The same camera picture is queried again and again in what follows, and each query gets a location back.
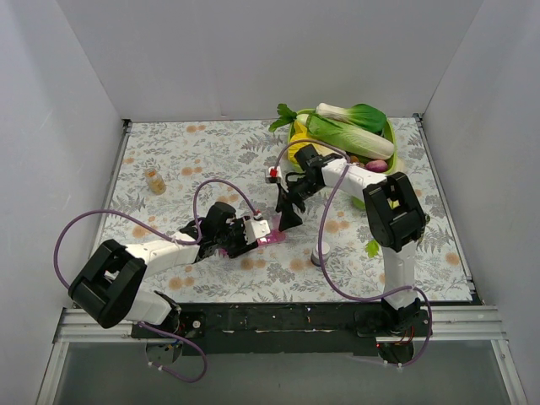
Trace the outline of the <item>clear bottle of yellow pills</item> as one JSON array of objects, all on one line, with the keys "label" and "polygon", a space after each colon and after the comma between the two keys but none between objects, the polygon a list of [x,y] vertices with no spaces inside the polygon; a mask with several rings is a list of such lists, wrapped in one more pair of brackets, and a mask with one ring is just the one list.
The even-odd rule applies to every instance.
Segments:
[{"label": "clear bottle of yellow pills", "polygon": [[155,168],[146,169],[144,171],[144,176],[148,184],[148,189],[152,193],[161,195],[166,191],[165,181]]}]

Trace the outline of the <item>pink weekly pill organizer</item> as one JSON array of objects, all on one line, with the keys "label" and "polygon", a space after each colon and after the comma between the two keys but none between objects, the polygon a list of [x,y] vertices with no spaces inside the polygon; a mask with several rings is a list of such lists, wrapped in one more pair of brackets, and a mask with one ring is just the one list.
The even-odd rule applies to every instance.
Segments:
[{"label": "pink weekly pill organizer", "polygon": [[[281,241],[284,240],[285,238],[285,235],[280,233],[278,230],[276,229],[272,229],[272,232],[270,235],[268,235],[266,238],[264,239],[261,239],[258,241],[258,247],[261,247],[261,246],[266,246],[266,245],[271,245],[271,244],[275,244],[275,243],[279,243]],[[223,252],[219,251],[219,254],[224,256],[224,257],[227,257]]]}]

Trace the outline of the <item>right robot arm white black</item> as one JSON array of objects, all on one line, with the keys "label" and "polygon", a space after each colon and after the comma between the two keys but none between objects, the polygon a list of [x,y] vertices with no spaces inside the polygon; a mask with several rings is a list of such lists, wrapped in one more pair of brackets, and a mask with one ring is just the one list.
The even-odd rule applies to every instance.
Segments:
[{"label": "right robot arm white black", "polygon": [[415,255],[428,217],[408,177],[402,172],[384,175],[363,169],[337,148],[319,154],[312,144],[300,148],[295,159],[299,173],[283,174],[278,164],[267,169],[267,182],[278,186],[280,230],[301,225],[305,200],[325,187],[362,201],[370,232],[382,252],[385,288],[371,298],[375,308],[356,313],[357,332],[397,336],[416,330],[424,315],[421,305],[428,299],[415,285]]}]

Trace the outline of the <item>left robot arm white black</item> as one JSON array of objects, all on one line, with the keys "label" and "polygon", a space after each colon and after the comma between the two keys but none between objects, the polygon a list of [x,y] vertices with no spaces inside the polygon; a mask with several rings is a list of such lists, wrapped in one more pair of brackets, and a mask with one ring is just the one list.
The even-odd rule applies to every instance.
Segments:
[{"label": "left robot arm white black", "polygon": [[237,216],[227,203],[216,202],[170,240],[122,245],[103,242],[68,288],[68,295],[104,329],[120,321],[149,324],[161,337],[181,328],[181,305],[159,291],[141,289],[145,278],[180,265],[192,265],[223,252],[235,258],[254,250],[271,233],[256,212]]}]

